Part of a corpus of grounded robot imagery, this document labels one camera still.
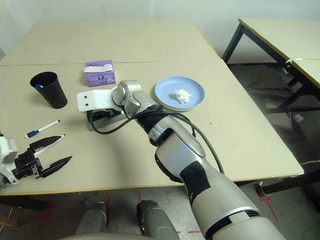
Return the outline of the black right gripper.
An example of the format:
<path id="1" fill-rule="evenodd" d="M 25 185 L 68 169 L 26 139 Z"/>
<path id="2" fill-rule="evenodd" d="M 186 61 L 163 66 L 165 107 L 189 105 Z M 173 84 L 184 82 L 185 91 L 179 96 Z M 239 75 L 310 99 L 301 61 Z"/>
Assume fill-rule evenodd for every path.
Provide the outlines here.
<path id="1" fill-rule="evenodd" d="M 86 111 L 86 117 L 88 122 L 95 122 L 101 119 L 110 119 L 115 118 L 119 115 L 122 115 L 122 111 L 114 110 L 114 109 L 103 109 L 103 110 L 89 110 Z"/>

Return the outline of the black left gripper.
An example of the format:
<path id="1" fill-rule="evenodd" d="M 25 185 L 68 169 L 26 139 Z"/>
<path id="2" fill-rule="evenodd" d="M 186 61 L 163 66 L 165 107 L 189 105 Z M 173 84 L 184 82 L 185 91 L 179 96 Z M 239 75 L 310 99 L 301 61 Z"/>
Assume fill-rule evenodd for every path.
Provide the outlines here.
<path id="1" fill-rule="evenodd" d="M 52 163 L 45 170 L 42 170 L 40 160 L 37 157 L 35 157 L 35 154 L 33 152 L 38 149 L 52 145 L 61 138 L 61 136 L 51 136 L 42 138 L 31 143 L 29 145 L 29 149 L 26 150 L 24 153 L 21 153 L 14 160 L 15 169 L 12 170 L 12 173 L 15 176 L 15 178 L 22 179 L 28 176 L 34 176 L 35 178 L 46 178 L 60 170 L 63 166 L 65 166 L 72 159 L 72 156 L 60 159 Z"/>

